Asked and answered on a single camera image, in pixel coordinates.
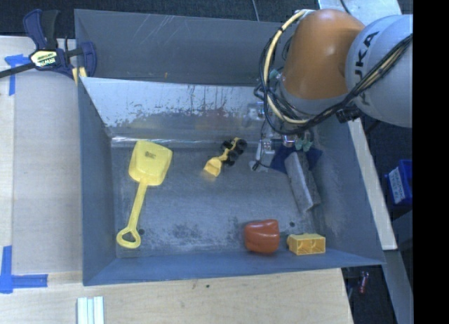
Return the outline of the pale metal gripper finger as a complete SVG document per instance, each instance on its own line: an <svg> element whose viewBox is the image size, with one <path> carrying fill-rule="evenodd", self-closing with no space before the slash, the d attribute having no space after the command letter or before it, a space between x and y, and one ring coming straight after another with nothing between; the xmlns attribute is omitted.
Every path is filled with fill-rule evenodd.
<svg viewBox="0 0 449 324"><path fill-rule="evenodd" d="M262 142L259 141L257 144L257 149L255 152L254 158L253 158L253 160L251 160L249 162L249 166L252 171L262 171L263 170L264 167L262 165L261 158L262 158Z"/></svg>
<svg viewBox="0 0 449 324"><path fill-rule="evenodd" d="M279 148L278 140L264 141L264 165L270 166Z"/></svg>

